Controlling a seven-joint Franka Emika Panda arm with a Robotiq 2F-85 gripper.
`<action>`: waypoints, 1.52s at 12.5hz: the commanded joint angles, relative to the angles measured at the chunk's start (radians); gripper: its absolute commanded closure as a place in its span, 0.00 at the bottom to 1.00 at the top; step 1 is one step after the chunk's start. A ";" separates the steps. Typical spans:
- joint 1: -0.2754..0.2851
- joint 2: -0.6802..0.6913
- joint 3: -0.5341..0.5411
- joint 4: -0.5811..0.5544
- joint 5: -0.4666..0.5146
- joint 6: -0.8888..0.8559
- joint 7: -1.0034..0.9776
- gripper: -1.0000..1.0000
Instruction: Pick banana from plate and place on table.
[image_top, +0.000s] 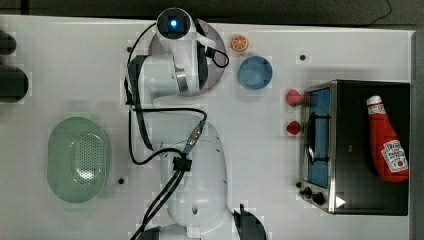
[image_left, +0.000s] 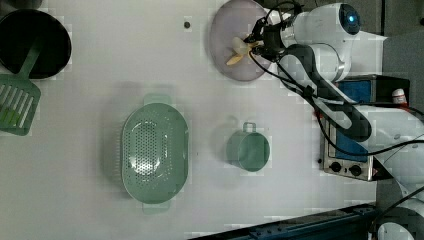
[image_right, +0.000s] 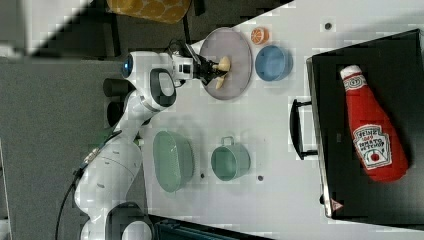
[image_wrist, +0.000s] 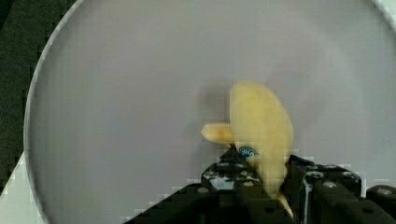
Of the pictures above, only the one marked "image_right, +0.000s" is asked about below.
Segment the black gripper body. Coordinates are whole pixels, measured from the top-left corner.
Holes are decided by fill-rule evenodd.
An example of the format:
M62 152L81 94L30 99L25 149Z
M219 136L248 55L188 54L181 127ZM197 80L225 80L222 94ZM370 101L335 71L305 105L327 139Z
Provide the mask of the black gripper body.
M204 85L208 85L216 77L216 71L213 68L215 62L200 55L197 58L198 61L194 64L193 77L199 79Z

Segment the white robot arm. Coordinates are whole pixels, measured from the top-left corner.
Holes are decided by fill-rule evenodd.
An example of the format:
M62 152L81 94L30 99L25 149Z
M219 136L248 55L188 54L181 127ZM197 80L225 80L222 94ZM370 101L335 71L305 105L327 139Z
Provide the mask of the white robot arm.
M71 189L76 206L88 216L78 240L141 240L145 222L118 210L135 208L126 200L142 165L135 143L142 126L176 102L177 81L196 79L204 85L228 73L228 59L213 61L193 51L184 54L135 51L122 65L123 81L133 86L112 133L85 157L74 173Z

